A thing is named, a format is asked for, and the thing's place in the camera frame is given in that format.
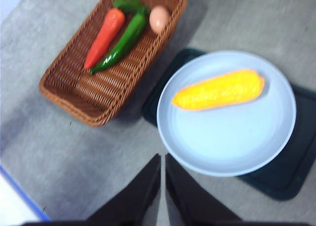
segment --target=gray table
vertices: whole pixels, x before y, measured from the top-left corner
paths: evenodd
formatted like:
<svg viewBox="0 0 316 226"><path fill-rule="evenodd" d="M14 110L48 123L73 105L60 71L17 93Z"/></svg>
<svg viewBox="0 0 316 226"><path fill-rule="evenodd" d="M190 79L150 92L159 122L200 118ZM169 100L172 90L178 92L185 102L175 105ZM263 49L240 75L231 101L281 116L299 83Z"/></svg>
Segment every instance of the gray table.
<svg viewBox="0 0 316 226"><path fill-rule="evenodd" d="M97 2L22 0L1 24L1 163L54 220L85 219L155 153L167 153L140 109L184 47L253 52L316 91L316 0L189 0L173 40L122 113L88 127L41 96L38 83ZM189 172L245 220L316 224L316 164L298 196L285 202L237 178ZM164 193L162 185L161 226L169 224Z"/></svg>

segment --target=wicker basket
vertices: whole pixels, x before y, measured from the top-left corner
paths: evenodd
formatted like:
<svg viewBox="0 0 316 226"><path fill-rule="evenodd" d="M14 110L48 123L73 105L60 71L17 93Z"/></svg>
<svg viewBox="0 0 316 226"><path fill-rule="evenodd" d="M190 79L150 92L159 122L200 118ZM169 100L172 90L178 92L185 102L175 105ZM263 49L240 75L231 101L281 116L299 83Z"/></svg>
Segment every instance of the wicker basket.
<svg viewBox="0 0 316 226"><path fill-rule="evenodd" d="M137 45L121 62L108 70L89 75L83 69L85 57L113 2L101 0L46 70L39 83L41 93L90 126L104 125L116 116L150 64L169 42L187 3L187 0L141 1L149 8L162 4L172 12L160 35L154 34L148 25Z"/></svg>

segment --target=green chili pepper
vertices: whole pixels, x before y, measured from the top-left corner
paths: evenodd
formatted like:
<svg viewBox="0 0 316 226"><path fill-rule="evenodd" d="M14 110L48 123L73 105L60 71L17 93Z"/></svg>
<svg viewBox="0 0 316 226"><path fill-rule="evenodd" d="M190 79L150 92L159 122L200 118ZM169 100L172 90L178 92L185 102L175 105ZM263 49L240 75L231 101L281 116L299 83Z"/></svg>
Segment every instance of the green chili pepper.
<svg viewBox="0 0 316 226"><path fill-rule="evenodd" d="M93 75L96 72L105 70L118 63L136 44L144 28L146 27L147 22L148 21L144 13L136 13L115 47L105 57L104 60L102 60L97 64L96 67L90 70L90 74Z"/></svg>
<svg viewBox="0 0 316 226"><path fill-rule="evenodd" d="M125 13L143 13L149 15L148 7L141 4L140 0L114 0L113 7L122 10Z"/></svg>

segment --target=white plate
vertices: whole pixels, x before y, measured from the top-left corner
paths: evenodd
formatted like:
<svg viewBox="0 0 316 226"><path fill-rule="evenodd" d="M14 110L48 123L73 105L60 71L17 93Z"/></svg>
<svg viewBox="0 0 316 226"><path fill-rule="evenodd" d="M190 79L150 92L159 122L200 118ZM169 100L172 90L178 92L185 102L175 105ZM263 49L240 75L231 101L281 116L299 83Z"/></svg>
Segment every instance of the white plate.
<svg viewBox="0 0 316 226"><path fill-rule="evenodd" d="M265 78L256 100L204 111L171 104L181 88L242 68ZM273 160L289 140L295 119L286 77L268 61L240 51L205 54L185 64L166 84L157 112L158 130L171 155L194 171L218 177L250 173Z"/></svg>

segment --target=egg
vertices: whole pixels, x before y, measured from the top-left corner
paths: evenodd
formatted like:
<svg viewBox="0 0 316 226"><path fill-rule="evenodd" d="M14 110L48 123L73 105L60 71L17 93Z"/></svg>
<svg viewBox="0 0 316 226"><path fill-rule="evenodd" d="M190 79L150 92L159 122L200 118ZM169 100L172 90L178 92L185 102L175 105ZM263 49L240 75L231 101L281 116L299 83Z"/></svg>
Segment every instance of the egg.
<svg viewBox="0 0 316 226"><path fill-rule="evenodd" d="M169 11L161 5L154 7L149 15L149 24L153 32L160 34L170 17Z"/></svg>

